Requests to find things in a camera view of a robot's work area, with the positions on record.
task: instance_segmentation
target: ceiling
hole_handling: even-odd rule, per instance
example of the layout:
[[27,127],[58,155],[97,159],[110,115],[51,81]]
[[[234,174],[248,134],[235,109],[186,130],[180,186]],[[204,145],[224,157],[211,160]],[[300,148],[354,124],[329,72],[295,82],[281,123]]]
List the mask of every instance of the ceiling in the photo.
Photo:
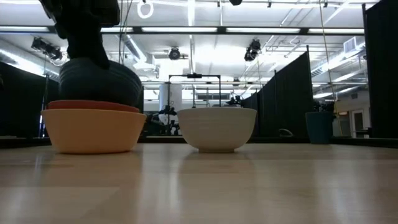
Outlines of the ceiling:
[[[320,8],[315,5],[318,0],[279,0],[272,1],[271,8],[267,8],[268,1],[243,1],[240,6],[232,6],[229,1],[206,0],[159,0],[154,1],[154,13],[148,19],[142,19],[137,14],[137,2],[133,1],[127,19],[128,26],[274,26],[274,27],[320,27]],[[361,4],[367,3],[371,7],[378,0],[329,0],[331,6],[322,8],[325,27],[363,27]],[[127,4],[123,4],[123,15],[126,16]],[[142,13],[147,14],[149,7],[143,6]],[[51,26],[53,21],[45,15],[39,1],[31,0],[0,0],[0,26]],[[0,34],[0,39],[9,42],[31,54],[44,57],[42,53],[31,49],[34,37],[41,37],[53,45],[66,51],[68,43],[55,34]],[[161,35],[132,35],[139,48],[154,55],[156,65],[170,63],[165,51],[171,47],[178,47],[183,54],[190,55],[190,35],[161,34]],[[339,53],[343,43],[352,36],[327,36],[326,46],[329,56]],[[264,47],[259,60],[252,63],[245,62],[243,57],[246,47],[253,39],[259,39]],[[240,78],[241,81],[266,80],[273,76],[273,70],[280,70],[309,46],[310,60],[313,67],[326,59],[326,49],[323,36],[283,36],[283,35],[193,35],[193,63],[197,73],[221,75],[224,80]],[[111,60],[117,60],[119,54],[119,39],[115,35],[103,36],[104,47]],[[132,68],[134,64],[129,51],[126,49],[127,59],[124,64]],[[338,67],[333,68],[335,77],[340,77],[365,67],[365,60],[359,62],[354,58]],[[183,72],[190,72],[190,61],[181,60],[179,66]],[[140,72],[146,80],[156,81],[155,74]],[[365,74],[355,77],[364,80]],[[316,82],[328,82],[330,77],[322,74],[313,79]]]

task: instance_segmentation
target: black partition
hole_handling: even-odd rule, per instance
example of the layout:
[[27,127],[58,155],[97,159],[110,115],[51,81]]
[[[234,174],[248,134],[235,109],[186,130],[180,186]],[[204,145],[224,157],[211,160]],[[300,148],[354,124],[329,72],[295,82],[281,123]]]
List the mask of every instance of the black partition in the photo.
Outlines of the black partition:
[[[0,62],[0,136],[39,136],[46,79]],[[47,101],[58,99],[58,83],[49,80]]]
[[[257,108],[249,103],[254,100]],[[260,137],[279,137],[279,129],[288,129],[297,138],[308,138],[305,113],[313,111],[309,53],[305,52],[277,72],[256,95],[246,99],[243,106],[257,110],[258,128],[254,132]]]
[[382,0],[364,15],[374,138],[398,138],[398,1]]

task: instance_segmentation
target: orange bowl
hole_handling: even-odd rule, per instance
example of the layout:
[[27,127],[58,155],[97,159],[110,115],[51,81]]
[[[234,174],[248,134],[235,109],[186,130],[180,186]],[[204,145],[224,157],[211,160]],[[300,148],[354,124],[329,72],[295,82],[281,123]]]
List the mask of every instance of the orange bowl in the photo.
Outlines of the orange bowl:
[[54,109],[93,109],[93,110],[115,110],[139,113],[139,109],[121,105],[119,103],[111,103],[105,101],[93,100],[57,100],[52,101],[47,105],[48,110]]
[[128,152],[138,141],[146,115],[113,110],[42,111],[51,143],[61,153]]

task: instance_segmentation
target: light wood surface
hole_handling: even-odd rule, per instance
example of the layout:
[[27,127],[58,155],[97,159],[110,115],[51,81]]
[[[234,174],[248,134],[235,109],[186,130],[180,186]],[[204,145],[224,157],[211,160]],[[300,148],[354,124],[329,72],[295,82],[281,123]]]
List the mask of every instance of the light wood surface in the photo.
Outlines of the light wood surface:
[[0,150],[0,223],[396,224],[398,150],[247,144],[199,154],[187,144],[134,152]]

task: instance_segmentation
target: teal trash can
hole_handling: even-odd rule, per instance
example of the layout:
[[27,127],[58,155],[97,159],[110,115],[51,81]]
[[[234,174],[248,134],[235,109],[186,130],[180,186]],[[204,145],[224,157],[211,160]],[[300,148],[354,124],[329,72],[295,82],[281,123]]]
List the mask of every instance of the teal trash can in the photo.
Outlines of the teal trash can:
[[305,117],[311,144],[329,144],[333,135],[333,113],[309,112]]

